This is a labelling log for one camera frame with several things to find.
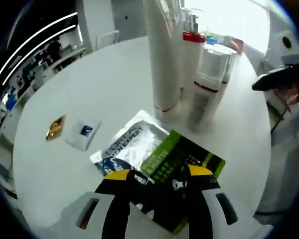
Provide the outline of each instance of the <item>clear plastic container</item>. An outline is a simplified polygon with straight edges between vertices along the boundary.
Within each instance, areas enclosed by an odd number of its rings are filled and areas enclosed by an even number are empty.
[[[205,44],[201,49],[198,74],[204,78],[221,82],[225,75],[230,54],[217,45]]]
[[[191,131],[200,132],[203,123],[208,119],[220,85],[221,82],[217,78],[205,78],[204,76],[199,76],[194,82],[194,94],[187,119],[187,125]]]

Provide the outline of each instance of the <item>red cap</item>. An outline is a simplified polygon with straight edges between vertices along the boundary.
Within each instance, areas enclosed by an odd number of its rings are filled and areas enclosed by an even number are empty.
[[[200,34],[200,33],[183,31],[183,40],[204,43],[204,42],[206,42],[206,36],[204,34]]]

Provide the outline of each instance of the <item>silver foil packet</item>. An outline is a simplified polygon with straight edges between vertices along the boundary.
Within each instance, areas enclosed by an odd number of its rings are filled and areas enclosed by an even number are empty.
[[[123,169],[140,170],[168,134],[158,120],[142,110],[113,137],[109,146],[90,159],[103,175]]]

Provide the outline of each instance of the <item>person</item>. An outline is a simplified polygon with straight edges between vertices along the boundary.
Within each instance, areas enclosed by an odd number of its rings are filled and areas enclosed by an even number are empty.
[[[57,60],[61,59],[60,50],[61,44],[57,41],[57,39],[54,39],[46,48],[46,52],[49,54],[53,62],[56,62]]]
[[[299,104],[299,80],[277,95]],[[299,110],[272,133],[271,164],[255,218],[276,227],[268,239],[299,237]]]

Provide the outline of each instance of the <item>bottle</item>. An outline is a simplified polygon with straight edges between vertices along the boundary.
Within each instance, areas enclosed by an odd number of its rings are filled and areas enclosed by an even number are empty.
[[[155,116],[163,122],[177,118],[181,79],[183,24],[178,0],[144,0],[145,25]]]
[[[217,78],[199,76],[194,81],[194,94],[191,100],[187,125],[191,131],[199,132],[202,124],[208,117],[208,112],[214,104],[220,88]]]
[[[198,70],[202,45],[206,42],[206,36],[196,32],[183,32],[183,76],[182,98],[187,99],[192,95],[192,85]]]

